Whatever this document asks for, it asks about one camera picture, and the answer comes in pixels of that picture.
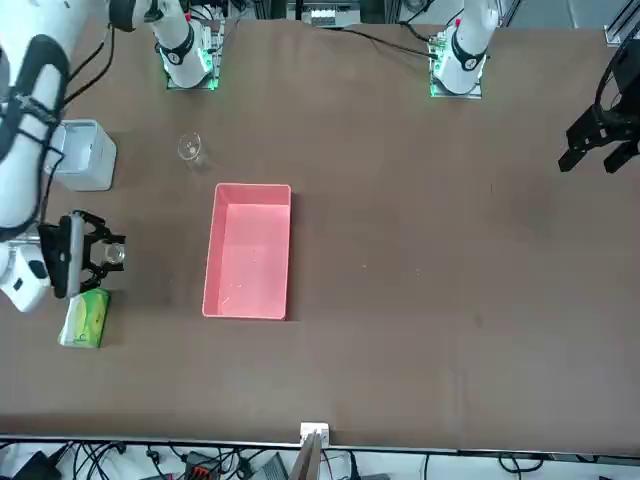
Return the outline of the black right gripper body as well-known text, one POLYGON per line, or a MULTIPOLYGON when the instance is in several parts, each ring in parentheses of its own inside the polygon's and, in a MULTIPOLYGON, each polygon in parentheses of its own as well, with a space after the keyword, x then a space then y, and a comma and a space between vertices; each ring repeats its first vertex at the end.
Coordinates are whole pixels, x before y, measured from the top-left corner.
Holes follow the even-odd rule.
POLYGON ((38 226, 41 250, 56 298, 80 293, 84 252, 84 220, 78 212, 60 218, 57 225, 38 226))

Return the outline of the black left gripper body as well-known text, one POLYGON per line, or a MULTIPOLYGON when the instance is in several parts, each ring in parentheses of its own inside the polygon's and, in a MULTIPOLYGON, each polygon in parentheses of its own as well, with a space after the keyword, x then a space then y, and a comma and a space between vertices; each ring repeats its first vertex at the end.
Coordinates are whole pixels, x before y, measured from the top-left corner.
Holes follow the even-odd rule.
POLYGON ((613 123, 614 117, 639 119, 639 40, 632 39, 620 46, 603 75, 604 83, 599 88, 599 97, 613 79, 619 94, 618 102, 609 108, 599 106, 599 119, 613 123))

